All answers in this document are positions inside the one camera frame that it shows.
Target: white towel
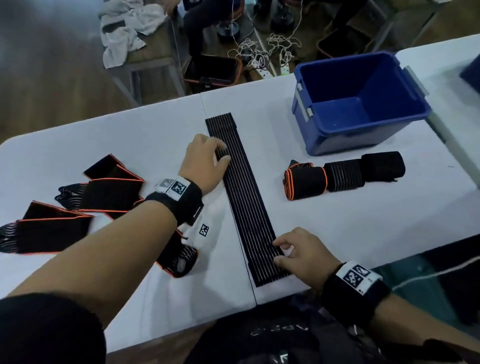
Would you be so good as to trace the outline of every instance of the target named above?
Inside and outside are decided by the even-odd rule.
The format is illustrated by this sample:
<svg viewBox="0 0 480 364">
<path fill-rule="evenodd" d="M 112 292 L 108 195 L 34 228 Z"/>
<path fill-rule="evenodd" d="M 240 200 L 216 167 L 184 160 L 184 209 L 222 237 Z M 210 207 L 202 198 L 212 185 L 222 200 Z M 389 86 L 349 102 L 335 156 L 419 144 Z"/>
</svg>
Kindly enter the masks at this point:
<svg viewBox="0 0 480 364">
<path fill-rule="evenodd" d="M 143 0 L 109 0 L 104 3 L 100 16 L 100 36 L 106 47 L 103 53 L 105 68 L 118 67 L 125 63 L 127 53 L 145 46 L 137 32 L 152 34 L 167 18 L 158 4 L 143 6 Z M 125 26 L 111 33 L 103 28 L 124 21 Z"/>
</svg>

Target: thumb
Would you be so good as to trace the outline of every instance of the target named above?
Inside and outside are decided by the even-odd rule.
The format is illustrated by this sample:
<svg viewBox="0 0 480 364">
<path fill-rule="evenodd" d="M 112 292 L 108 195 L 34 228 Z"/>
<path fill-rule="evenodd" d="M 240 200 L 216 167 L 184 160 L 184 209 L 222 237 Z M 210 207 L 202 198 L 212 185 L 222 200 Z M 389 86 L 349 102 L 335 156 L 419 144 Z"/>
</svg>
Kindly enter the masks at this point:
<svg viewBox="0 0 480 364">
<path fill-rule="evenodd" d="M 273 262 L 275 263 L 276 266 L 286 269 L 289 272 L 292 272 L 294 261 L 293 258 L 289 258 L 284 255 L 277 255 L 275 258 L 273 258 Z"/>
<path fill-rule="evenodd" d="M 223 156 L 218 161 L 216 165 L 216 170 L 221 177 L 223 177 L 223 175 L 225 174 L 225 171 L 227 170 L 227 167 L 230 164 L 231 159 L 232 159 L 231 156 Z"/>
</svg>

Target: dark blue object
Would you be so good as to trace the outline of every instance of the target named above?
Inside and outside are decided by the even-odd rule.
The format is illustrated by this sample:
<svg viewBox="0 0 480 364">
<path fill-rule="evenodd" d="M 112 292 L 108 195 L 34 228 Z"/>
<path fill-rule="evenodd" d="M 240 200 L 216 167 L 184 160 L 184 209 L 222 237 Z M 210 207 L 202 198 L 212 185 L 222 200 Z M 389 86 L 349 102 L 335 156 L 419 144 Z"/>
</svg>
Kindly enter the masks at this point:
<svg viewBox="0 0 480 364">
<path fill-rule="evenodd" d="M 300 64 L 292 112 L 311 156 L 379 144 L 431 111 L 394 55 Z"/>
<path fill-rule="evenodd" d="M 480 94 L 480 55 L 460 73 L 460 77 Z"/>
</svg>

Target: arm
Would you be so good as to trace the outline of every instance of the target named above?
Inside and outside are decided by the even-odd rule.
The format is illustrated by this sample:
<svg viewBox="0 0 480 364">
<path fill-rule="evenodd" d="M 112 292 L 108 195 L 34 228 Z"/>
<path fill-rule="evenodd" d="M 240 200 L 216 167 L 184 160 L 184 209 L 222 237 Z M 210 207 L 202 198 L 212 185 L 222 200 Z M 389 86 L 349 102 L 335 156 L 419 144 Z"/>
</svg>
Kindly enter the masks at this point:
<svg viewBox="0 0 480 364">
<path fill-rule="evenodd" d="M 214 152 L 225 143 L 198 134 L 189 144 L 179 175 L 212 191 L 230 162 L 214 165 Z M 76 301 L 107 327 L 125 305 L 174 233 L 177 221 L 163 204 L 145 201 L 58 254 L 9 296 L 50 292 Z"/>
<path fill-rule="evenodd" d="M 274 262 L 314 289 L 322 290 L 327 278 L 340 264 L 320 239 L 302 228 L 279 236 L 273 244 L 284 249 L 294 246 L 289 257 L 277 256 Z M 373 338 L 386 342 L 422 345 L 427 339 L 437 339 L 480 352 L 478 340 L 393 293 L 377 307 L 367 330 Z"/>
</svg>

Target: floor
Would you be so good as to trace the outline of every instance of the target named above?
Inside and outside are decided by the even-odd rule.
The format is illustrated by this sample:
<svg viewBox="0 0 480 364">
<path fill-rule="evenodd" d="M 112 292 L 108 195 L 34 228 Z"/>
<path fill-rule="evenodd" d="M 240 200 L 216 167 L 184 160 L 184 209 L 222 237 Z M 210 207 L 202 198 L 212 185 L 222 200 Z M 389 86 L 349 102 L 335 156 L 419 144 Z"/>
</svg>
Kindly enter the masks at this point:
<svg viewBox="0 0 480 364">
<path fill-rule="evenodd" d="M 103 68 L 97 13 L 102 0 L 3 0 L 0 12 L 0 143 L 16 135 L 93 118 L 130 108 Z M 298 10 L 293 11 L 298 17 Z M 480 1 L 453 0 L 418 40 L 417 45 L 480 33 Z M 311 59 L 322 29 L 330 21 L 324 6 L 304 16 L 296 34 L 303 43 L 298 56 Z M 366 12 L 354 20 L 369 26 Z M 267 24 L 255 22 L 263 41 Z M 243 31 L 251 24 L 242 20 Z M 177 29 L 180 63 L 186 58 L 185 36 Z M 207 51 L 225 55 L 233 45 L 219 45 L 209 29 Z M 144 102 L 175 97 L 161 72 L 142 74 Z M 109 363 L 181 363 L 206 326 L 146 343 L 109 356 Z"/>
</svg>

